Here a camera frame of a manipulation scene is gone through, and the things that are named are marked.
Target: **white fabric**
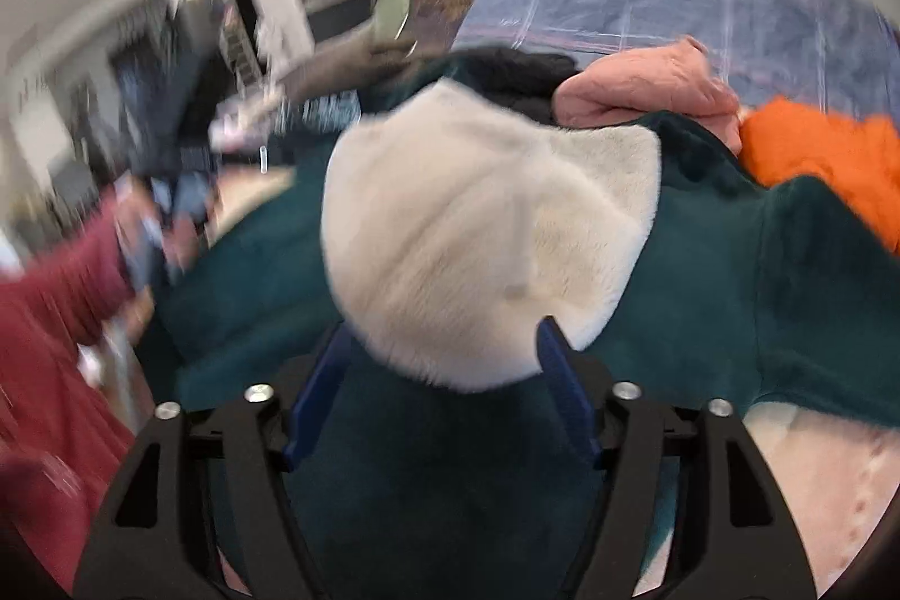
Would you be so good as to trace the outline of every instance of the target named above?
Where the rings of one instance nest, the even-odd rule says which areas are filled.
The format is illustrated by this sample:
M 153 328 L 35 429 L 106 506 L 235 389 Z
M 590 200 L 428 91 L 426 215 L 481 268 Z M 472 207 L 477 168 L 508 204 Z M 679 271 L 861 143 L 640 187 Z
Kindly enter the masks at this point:
M 539 371 L 546 315 L 576 349 L 597 338 L 659 194 L 653 132 L 542 127 L 441 80 L 337 142 L 322 210 L 328 281 L 376 359 L 491 389 Z
M 0 279 L 18 278 L 23 272 L 19 252 L 10 242 L 6 232 L 0 229 Z
M 857 556 L 900 484 L 900 431 L 783 403 L 755 405 L 744 424 L 784 494 L 819 597 Z M 672 534 L 634 590 L 663 583 Z

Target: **metal screw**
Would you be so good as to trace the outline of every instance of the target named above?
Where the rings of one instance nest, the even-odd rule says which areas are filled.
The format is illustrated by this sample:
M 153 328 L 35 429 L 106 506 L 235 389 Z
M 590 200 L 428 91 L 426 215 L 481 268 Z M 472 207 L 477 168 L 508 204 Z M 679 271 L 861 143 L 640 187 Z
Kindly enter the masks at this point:
M 268 402 L 275 396 L 276 391 L 267 384 L 255 384 L 244 392 L 247 402 Z
M 613 385 L 613 394 L 619 399 L 640 399 L 643 393 L 634 382 L 617 382 Z
M 162 405 L 156 406 L 153 414 L 160 420 L 171 420 L 181 414 L 181 405 L 177 402 L 163 402 Z
M 735 414 L 735 407 L 727 399 L 711 399 L 707 407 L 717 417 L 731 417 Z

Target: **hand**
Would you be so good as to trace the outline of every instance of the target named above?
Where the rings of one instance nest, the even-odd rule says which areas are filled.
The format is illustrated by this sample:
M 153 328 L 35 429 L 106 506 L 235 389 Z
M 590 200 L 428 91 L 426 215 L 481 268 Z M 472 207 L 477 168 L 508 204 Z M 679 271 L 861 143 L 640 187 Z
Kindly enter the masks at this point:
M 300 103 L 343 89 L 364 88 L 410 65 L 414 39 L 377 42 L 373 34 L 369 26 L 317 47 L 315 55 L 282 77 L 285 95 Z
M 160 227 L 159 208 L 141 182 L 127 177 L 116 185 L 115 223 L 119 245 L 125 255 L 134 255 L 147 236 L 147 222 Z M 188 215 L 177 215 L 172 227 L 162 232 L 165 259 L 181 269 L 188 268 L 200 248 L 195 225 Z

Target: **white fleece hat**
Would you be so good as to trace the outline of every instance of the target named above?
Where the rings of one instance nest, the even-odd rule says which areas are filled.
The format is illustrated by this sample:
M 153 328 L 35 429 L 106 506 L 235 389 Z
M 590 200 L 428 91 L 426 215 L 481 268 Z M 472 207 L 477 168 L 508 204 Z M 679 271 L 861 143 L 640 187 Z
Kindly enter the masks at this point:
M 331 292 L 396 371 L 466 392 L 523 380 L 540 371 L 543 317 L 577 349 L 600 334 L 659 193 L 652 131 L 543 127 L 441 80 L 337 142 Z

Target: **bed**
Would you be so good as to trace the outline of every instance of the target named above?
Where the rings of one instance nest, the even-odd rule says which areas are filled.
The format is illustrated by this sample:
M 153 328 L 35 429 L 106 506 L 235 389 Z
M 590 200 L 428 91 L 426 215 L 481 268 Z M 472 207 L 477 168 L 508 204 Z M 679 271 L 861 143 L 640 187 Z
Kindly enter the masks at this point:
M 383 10 L 390 16 L 388 7 L 375 0 L 376 18 Z M 900 125 L 900 37 L 867 1 L 407 0 L 406 11 L 402 30 L 393 32 L 422 46 L 502 44 L 567 53 L 580 67 L 690 34 L 708 46 L 715 70 L 748 107 L 783 95 L 858 119 L 886 112 Z M 897 492 L 900 434 L 781 404 L 754 407 L 747 423 L 789 501 L 823 594 Z M 660 583 L 666 553 L 663 547 L 640 590 Z

